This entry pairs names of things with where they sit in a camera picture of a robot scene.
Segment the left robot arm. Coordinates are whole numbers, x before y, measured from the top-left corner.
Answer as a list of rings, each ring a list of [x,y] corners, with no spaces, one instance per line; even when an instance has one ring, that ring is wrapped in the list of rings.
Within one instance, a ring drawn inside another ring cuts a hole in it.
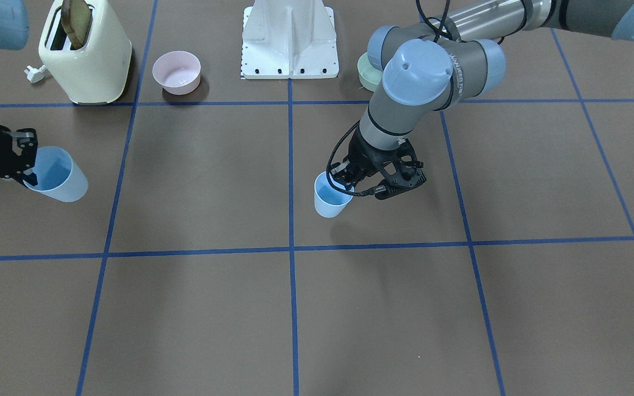
[[[377,29],[367,56],[382,78],[345,133],[347,155],[328,161],[330,191],[387,200],[420,187],[423,164],[408,140],[416,125],[496,87],[507,67],[500,40],[543,27],[634,41],[634,1],[482,1]]]

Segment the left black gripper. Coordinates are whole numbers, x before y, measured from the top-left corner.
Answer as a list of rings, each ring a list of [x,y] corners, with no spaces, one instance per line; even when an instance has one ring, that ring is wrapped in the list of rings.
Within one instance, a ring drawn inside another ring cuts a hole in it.
[[[376,186],[356,191],[365,178],[382,175]],[[387,200],[419,188],[426,182],[423,163],[409,140],[400,138],[394,150],[378,150],[367,143],[359,129],[349,129],[330,155],[330,183],[351,196],[375,196]]]

